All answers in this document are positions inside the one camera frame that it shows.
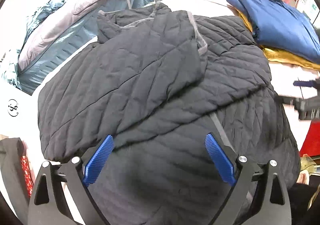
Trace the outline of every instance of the silver bolt head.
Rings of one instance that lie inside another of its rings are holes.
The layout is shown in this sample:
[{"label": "silver bolt head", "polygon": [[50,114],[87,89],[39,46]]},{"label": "silver bolt head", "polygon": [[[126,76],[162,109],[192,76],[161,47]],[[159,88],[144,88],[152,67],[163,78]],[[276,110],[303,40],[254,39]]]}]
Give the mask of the silver bolt head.
[{"label": "silver bolt head", "polygon": [[239,161],[242,162],[242,163],[245,163],[247,162],[247,158],[245,156],[239,156]]},{"label": "silver bolt head", "polygon": [[79,163],[79,162],[80,162],[80,157],[79,157],[79,156],[73,157],[73,158],[71,159],[71,162],[72,162],[73,164]]},{"label": "silver bolt head", "polygon": [[48,166],[49,166],[49,161],[44,161],[44,162],[42,163],[42,167],[46,168],[46,167],[48,167]]},{"label": "silver bolt head", "polygon": [[275,167],[275,166],[277,166],[277,162],[275,160],[270,160],[270,165]]}]

